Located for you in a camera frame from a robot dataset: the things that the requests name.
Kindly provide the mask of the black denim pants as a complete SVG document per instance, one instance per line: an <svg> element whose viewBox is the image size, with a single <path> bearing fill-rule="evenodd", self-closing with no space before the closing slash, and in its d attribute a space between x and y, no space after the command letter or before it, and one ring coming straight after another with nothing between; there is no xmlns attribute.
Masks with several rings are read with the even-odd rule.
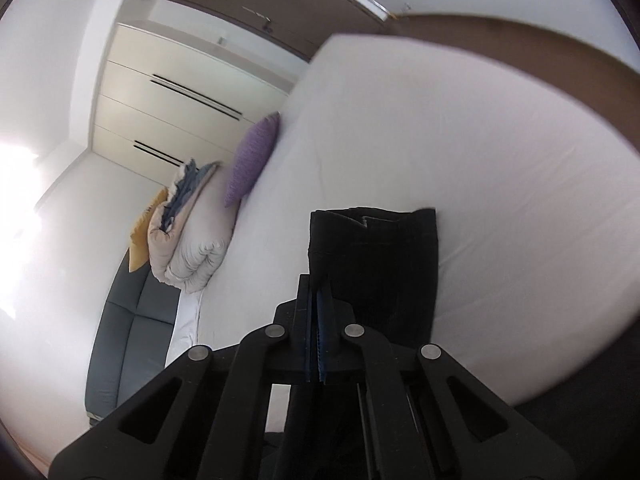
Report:
<svg viewBox="0 0 640 480"><path fill-rule="evenodd" d="M438 287L436 210L316 210L310 215L312 287L348 304L355 321L392 344L431 340Z"/></svg>

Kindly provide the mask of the grey sofa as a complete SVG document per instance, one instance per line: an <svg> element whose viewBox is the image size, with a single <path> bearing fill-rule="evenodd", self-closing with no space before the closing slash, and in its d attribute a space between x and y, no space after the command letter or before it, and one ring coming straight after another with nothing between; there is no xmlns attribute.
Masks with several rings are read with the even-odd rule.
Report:
<svg viewBox="0 0 640 480"><path fill-rule="evenodd" d="M157 281L145 263L129 270L122 258L107 294L91 352L85 392L96 426L165 367L180 290Z"/></svg>

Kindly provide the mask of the folded beige duvet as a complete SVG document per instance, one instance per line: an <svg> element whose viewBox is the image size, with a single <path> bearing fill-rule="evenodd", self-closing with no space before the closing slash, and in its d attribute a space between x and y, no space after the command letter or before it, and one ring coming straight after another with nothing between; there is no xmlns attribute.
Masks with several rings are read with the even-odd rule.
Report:
<svg viewBox="0 0 640 480"><path fill-rule="evenodd" d="M167 233L158 206L148 229L151 271L160 282L192 294L208 284L220 267L235 225L235 206L224 206L229 171L219 162L176 215Z"/></svg>

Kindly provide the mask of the yellow cushion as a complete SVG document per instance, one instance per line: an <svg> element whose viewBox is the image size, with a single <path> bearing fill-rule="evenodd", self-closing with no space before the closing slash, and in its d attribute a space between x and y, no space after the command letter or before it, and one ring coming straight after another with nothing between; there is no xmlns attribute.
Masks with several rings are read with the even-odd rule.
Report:
<svg viewBox="0 0 640 480"><path fill-rule="evenodd" d="M168 188L164 186L140 214L129 234L128 270L130 273L139 270L149 261L148 229L155 209L167 200Z"/></svg>

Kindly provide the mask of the blue patterned folded cloth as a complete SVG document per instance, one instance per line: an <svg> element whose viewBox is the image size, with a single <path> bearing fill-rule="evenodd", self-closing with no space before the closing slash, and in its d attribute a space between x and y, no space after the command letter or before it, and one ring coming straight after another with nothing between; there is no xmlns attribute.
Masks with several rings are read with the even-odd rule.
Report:
<svg viewBox="0 0 640 480"><path fill-rule="evenodd" d="M160 229L167 233L188 199L194 194L196 188L204 180L210 170L215 169L216 164L210 162L204 166L196 166L194 159L185 162L178 171L176 180L171 183L167 197L167 204L160 217Z"/></svg>

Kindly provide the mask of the white bed mattress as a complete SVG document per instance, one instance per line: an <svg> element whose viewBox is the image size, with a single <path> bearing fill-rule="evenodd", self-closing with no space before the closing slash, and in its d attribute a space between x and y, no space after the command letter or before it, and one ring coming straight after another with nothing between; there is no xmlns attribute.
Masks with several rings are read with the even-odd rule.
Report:
<svg viewBox="0 0 640 480"><path fill-rule="evenodd" d="M279 141L168 356L237 344L295 296L309 217L437 212L433 338L509 403L542 393L639 313L639 156L565 94L481 56L337 35L281 112Z"/></svg>

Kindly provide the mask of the purple pillow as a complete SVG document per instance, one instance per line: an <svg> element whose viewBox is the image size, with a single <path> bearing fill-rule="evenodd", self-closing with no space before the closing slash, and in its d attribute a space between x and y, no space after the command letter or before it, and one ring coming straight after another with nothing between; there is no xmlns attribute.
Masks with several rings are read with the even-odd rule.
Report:
<svg viewBox="0 0 640 480"><path fill-rule="evenodd" d="M276 146L280 121L280 114L274 112L247 130L235 152L224 194L224 206L236 204L254 188Z"/></svg>

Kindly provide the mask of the cream wardrobe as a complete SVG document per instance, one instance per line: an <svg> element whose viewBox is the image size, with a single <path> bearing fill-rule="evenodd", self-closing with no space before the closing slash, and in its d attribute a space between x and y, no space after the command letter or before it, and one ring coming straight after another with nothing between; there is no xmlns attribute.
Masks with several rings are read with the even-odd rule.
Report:
<svg viewBox="0 0 640 480"><path fill-rule="evenodd" d="M189 160L229 165L247 130L293 86L228 48L169 27L119 24L96 95L92 149L160 184Z"/></svg>

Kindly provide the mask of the brown door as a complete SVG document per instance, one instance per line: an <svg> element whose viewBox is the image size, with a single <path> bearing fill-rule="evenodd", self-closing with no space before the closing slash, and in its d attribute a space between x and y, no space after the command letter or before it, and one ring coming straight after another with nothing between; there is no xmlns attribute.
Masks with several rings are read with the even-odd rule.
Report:
<svg viewBox="0 0 640 480"><path fill-rule="evenodd" d="M376 35L384 20L357 0L170 0L240 26L309 61L335 34Z"/></svg>

